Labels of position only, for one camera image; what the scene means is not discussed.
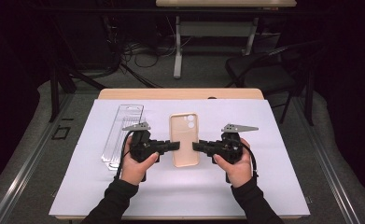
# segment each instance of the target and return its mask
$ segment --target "beige phone case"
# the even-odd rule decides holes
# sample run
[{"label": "beige phone case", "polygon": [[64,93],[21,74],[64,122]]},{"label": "beige phone case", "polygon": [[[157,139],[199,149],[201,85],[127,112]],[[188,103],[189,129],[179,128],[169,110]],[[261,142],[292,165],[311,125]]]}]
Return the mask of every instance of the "beige phone case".
[{"label": "beige phone case", "polygon": [[174,166],[197,165],[198,151],[193,150],[193,142],[199,142],[199,121],[195,113],[173,114],[170,116],[170,140],[180,142],[179,150],[173,151]]}]

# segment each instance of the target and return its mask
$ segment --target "clear plastic container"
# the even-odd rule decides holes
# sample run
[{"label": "clear plastic container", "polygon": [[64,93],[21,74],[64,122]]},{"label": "clear plastic container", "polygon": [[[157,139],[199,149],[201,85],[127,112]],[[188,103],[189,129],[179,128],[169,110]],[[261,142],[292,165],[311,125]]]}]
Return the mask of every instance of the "clear plastic container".
[{"label": "clear plastic container", "polygon": [[123,131],[122,129],[134,124],[145,122],[143,114],[143,105],[119,106],[101,157],[109,170],[117,170],[119,167],[123,141],[128,133],[128,131]]}]

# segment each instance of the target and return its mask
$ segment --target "person's right hand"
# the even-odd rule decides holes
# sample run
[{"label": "person's right hand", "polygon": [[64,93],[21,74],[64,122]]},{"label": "person's right hand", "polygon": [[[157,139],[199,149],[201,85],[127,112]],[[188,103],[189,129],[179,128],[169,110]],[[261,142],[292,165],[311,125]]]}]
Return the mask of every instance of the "person's right hand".
[{"label": "person's right hand", "polygon": [[[241,138],[241,142],[250,147],[244,138]],[[219,155],[214,155],[214,160],[217,162],[217,165],[226,172],[232,186],[235,188],[243,186],[252,178],[251,157],[246,148],[243,148],[241,160],[235,164],[228,163]]]}]

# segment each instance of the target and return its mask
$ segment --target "white paper sheet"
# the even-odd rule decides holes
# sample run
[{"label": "white paper sheet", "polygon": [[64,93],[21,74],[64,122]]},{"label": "white paper sheet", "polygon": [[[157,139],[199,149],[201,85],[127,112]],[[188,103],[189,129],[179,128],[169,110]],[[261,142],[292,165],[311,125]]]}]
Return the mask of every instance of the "white paper sheet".
[{"label": "white paper sheet", "polygon": [[[195,112],[199,138],[220,140],[228,123],[259,127],[240,133],[251,145],[258,165],[258,185],[273,210],[282,217],[310,215],[302,189],[290,163],[272,110],[265,100],[96,100],[80,136],[63,183],[49,214],[86,216],[104,197],[115,171],[101,161],[106,138],[119,105],[144,105],[151,139],[169,139],[169,116]],[[225,173],[201,153],[196,166],[176,168],[172,152],[160,157],[147,171],[131,199],[125,217],[198,218],[244,217],[232,197]]]}]

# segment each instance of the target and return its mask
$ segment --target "handheld controller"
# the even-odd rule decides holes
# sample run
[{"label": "handheld controller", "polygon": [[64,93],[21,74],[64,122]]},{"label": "handheld controller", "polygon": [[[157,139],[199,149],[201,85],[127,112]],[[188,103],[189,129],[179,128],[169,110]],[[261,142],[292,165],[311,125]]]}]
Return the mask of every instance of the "handheld controller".
[{"label": "handheld controller", "polygon": [[[240,132],[248,132],[248,131],[256,131],[258,128],[256,127],[248,127],[242,125],[235,125],[235,124],[228,124],[222,129],[223,134],[221,135],[221,141],[217,140],[216,142],[207,142],[203,140],[199,140],[198,143],[193,144],[193,150],[201,151],[205,153],[208,157],[212,158],[212,163],[216,164],[213,156],[218,154],[221,156],[225,161],[230,164],[235,164],[241,157],[243,156],[243,144],[240,140]],[[250,150],[249,147],[246,146],[248,150],[251,161],[252,161],[252,168],[253,168],[253,178],[257,178],[257,167],[256,167],[256,160],[255,157]],[[228,176],[226,175],[226,182],[230,183]]]},{"label": "handheld controller", "polygon": [[[180,142],[170,142],[167,141],[157,141],[151,140],[149,125],[144,123],[139,123],[130,127],[126,127],[123,131],[132,131],[133,137],[130,144],[130,154],[135,161],[142,162],[145,161],[150,155],[158,152],[159,155],[164,155],[164,152],[178,150]],[[142,182],[147,180],[147,175],[144,175]]]}]

